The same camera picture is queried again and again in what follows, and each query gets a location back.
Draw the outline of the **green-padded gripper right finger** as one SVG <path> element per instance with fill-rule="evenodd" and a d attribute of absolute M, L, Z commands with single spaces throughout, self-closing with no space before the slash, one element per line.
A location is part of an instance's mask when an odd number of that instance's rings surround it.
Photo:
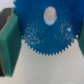
<path fill-rule="evenodd" d="M 78 41 L 78 45 L 81 50 L 81 53 L 84 57 L 84 26 L 82 26 L 81 28 L 81 32 L 80 32 L 80 35 L 78 36 L 77 41 Z"/>

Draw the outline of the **green-padded gripper left finger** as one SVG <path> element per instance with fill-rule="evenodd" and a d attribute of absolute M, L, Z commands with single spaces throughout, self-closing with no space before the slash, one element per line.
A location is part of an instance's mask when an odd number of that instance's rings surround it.
<path fill-rule="evenodd" d="M 0 77 L 13 75 L 20 49 L 18 17 L 12 8 L 4 8 L 0 12 Z"/>

